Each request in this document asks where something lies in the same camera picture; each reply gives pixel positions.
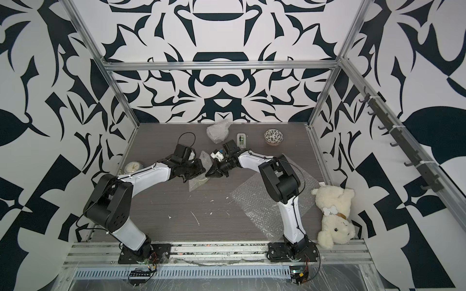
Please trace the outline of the black white speckled bowl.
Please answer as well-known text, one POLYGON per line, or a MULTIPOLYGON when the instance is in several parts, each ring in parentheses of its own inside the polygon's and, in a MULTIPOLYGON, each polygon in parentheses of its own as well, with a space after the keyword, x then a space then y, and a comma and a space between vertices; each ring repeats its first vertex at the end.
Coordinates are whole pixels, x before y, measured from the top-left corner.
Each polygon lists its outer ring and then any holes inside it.
POLYGON ((268 129, 263 136, 266 143, 271 146, 277 146, 284 141, 284 135, 278 129, 268 129))

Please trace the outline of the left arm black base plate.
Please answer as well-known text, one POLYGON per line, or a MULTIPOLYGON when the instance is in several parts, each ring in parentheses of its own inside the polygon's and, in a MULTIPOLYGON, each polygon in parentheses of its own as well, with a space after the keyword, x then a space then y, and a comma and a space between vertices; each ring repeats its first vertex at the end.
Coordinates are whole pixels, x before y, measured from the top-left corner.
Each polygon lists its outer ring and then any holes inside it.
POLYGON ((138 251, 122 245, 118 264, 159 264, 170 258, 171 244, 145 244, 138 251))

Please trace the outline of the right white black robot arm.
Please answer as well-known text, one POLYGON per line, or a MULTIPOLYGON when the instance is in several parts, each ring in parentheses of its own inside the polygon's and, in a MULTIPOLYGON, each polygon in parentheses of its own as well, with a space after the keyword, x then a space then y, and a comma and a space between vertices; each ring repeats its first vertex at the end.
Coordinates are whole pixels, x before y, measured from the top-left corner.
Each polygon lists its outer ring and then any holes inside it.
POLYGON ((252 150, 239 148, 234 140, 230 140, 210 156, 212 166, 206 172, 208 178, 228 177, 229 171, 237 167, 260 173, 268 195, 279 205, 285 246, 295 255, 308 247, 309 239, 298 205, 301 181, 284 155, 259 155, 252 150))

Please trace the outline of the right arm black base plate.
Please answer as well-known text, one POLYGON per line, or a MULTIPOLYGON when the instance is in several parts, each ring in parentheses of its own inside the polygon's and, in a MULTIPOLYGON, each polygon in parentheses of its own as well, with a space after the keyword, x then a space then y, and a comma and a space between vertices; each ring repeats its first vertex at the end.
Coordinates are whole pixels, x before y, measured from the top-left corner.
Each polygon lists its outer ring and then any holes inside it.
POLYGON ((280 262, 317 262, 320 258, 316 244, 307 238, 291 244, 290 242, 270 242, 266 258, 272 263, 280 262))

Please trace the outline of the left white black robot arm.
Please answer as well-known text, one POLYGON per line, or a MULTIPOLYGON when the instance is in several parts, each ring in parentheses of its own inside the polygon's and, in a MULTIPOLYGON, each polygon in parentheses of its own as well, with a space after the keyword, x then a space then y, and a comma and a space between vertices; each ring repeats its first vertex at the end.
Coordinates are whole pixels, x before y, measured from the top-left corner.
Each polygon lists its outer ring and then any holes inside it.
POLYGON ((148 236, 130 219, 132 199, 140 192, 174 178, 184 182, 205 173, 198 158, 180 160, 162 159, 159 162, 128 175, 103 175, 83 209, 83 216, 114 236, 133 252, 147 252, 148 236))

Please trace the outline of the bubble wrap sheet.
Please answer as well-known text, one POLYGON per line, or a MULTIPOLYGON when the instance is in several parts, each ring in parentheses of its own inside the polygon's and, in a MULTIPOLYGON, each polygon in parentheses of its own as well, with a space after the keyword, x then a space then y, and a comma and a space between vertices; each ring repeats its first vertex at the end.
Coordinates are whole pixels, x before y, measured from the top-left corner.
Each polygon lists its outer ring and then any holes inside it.
POLYGON ((222 120, 216 122, 212 126, 209 126, 206 129, 208 138, 215 144, 220 144, 223 142, 229 135, 229 127, 232 122, 229 120, 222 120))
MULTIPOLYGON (((298 168, 296 172, 298 177, 305 181, 302 183, 305 190, 297 199, 302 224, 308 237, 316 240, 321 230, 322 212, 315 205, 315 196, 311 194, 311 191, 319 188, 320 184, 302 167, 298 168)), ((231 192, 230 197, 268 240, 279 241, 283 238, 283 222, 279 206, 267 194, 259 173, 255 173, 231 192)))
POLYGON ((206 184, 209 180, 208 177, 206 177, 207 171, 211 168, 212 166, 212 158, 211 156, 206 153, 205 151, 202 151, 200 156, 199 156, 203 167, 205 168, 205 172, 200 174, 199 176, 195 177, 194 179, 189 180, 189 191, 192 192, 202 185, 206 184))

